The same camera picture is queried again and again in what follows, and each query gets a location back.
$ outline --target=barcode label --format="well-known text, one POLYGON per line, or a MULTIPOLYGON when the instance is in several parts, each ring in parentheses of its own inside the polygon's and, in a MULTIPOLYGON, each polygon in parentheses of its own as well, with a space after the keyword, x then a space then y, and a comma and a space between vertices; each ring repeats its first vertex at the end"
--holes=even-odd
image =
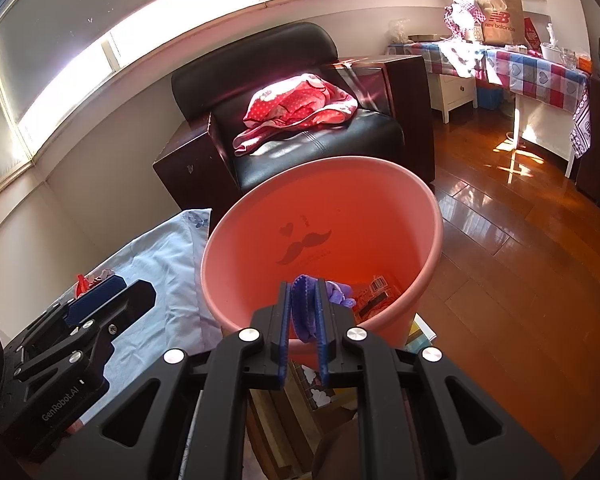
POLYGON ((374 279, 371 282, 371 286, 369 286, 372 294, 375 294, 378 290, 382 290, 385 287, 387 287, 387 282, 384 276, 380 276, 379 278, 374 279))

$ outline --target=white drawer cabinet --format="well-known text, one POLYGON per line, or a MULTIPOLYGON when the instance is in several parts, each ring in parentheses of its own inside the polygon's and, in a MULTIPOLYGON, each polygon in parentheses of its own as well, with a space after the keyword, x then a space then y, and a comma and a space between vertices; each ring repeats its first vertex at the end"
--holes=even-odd
POLYGON ((427 73, 431 108, 442 112, 442 120, 449 122, 449 112, 454 108, 473 102, 478 107, 475 79, 427 73))

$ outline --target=checkered tablecloth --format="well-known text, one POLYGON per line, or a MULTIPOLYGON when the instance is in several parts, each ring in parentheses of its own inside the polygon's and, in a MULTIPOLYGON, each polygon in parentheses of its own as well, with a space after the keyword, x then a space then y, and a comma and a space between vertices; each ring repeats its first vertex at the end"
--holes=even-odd
POLYGON ((427 72, 475 77, 574 114, 577 158, 590 146, 589 74, 545 59, 459 41, 391 44, 387 54, 422 56, 427 72))

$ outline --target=pink bucket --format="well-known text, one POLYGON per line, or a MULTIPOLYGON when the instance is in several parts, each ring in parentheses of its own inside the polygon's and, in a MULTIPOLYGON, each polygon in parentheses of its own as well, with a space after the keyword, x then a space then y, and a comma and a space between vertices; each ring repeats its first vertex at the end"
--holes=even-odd
MULTIPOLYGON (((349 284, 390 274, 405 292, 361 326, 401 348, 441 251, 438 203, 411 171, 325 158, 270 178, 229 210, 206 245, 202 290, 224 330, 236 332, 299 274, 349 284)), ((290 339, 289 358, 317 368, 314 344, 290 339)))

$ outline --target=pink polka dot fabric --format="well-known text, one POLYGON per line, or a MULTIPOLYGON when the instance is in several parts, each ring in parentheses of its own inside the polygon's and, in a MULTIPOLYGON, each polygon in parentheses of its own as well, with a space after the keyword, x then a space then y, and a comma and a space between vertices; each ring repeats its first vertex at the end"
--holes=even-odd
POLYGON ((234 139, 236 155, 245 155, 282 130, 347 121, 358 102, 314 74, 279 81, 256 92, 244 116, 244 130, 234 139))

